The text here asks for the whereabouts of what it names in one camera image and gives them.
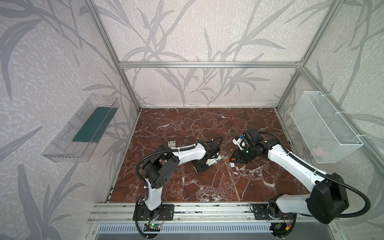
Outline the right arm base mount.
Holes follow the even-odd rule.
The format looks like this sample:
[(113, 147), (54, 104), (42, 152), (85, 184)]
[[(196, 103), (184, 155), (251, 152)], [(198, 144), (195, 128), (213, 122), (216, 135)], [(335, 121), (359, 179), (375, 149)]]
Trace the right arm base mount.
[(250, 204), (250, 210), (254, 214), (255, 220), (280, 220), (281, 218), (274, 218), (270, 215), (268, 210), (269, 204)]

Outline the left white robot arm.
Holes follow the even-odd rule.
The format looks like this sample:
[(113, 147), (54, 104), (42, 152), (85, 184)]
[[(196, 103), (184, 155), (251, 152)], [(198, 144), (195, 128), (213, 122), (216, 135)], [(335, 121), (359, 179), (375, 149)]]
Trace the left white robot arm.
[(181, 148), (161, 145), (157, 150), (139, 161), (137, 177), (145, 184), (144, 206), (154, 212), (162, 205), (163, 187), (170, 181), (178, 166), (191, 162), (195, 171), (201, 174), (221, 159), (220, 144), (215, 140), (196, 143)]

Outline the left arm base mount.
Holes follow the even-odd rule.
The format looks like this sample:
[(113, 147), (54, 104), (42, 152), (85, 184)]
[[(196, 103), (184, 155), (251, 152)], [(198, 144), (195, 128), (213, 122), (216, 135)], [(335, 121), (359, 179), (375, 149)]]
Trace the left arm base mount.
[(172, 221), (174, 218), (175, 205), (162, 204), (150, 211), (145, 204), (135, 207), (133, 220), (135, 221)]

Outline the plain white remote control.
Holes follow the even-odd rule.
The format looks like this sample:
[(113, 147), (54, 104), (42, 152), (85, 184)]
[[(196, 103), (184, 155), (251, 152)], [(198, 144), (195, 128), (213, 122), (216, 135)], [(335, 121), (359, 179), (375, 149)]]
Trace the plain white remote control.
[(210, 166), (212, 166), (212, 165), (214, 165), (214, 164), (216, 164), (217, 162), (222, 161), (222, 160), (223, 160), (223, 159), (222, 159), (222, 156), (220, 156), (220, 155), (215, 155), (213, 158), (208, 159), (207, 162), (206, 162), (206, 164), (210, 167)]

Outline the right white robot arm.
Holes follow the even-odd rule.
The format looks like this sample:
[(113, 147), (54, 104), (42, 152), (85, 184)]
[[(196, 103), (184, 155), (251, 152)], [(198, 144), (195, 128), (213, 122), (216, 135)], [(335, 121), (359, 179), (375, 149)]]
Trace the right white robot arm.
[(237, 146), (229, 159), (230, 163), (247, 164), (257, 157), (267, 157), (280, 165), (309, 191), (307, 195), (278, 195), (269, 201), (272, 218), (293, 213), (310, 215), (323, 224), (329, 224), (349, 207), (346, 189), (335, 181), (327, 180), (325, 172), (319, 171), (293, 153), (287, 152), (275, 139), (268, 138), (255, 145), (245, 139), (235, 138)]

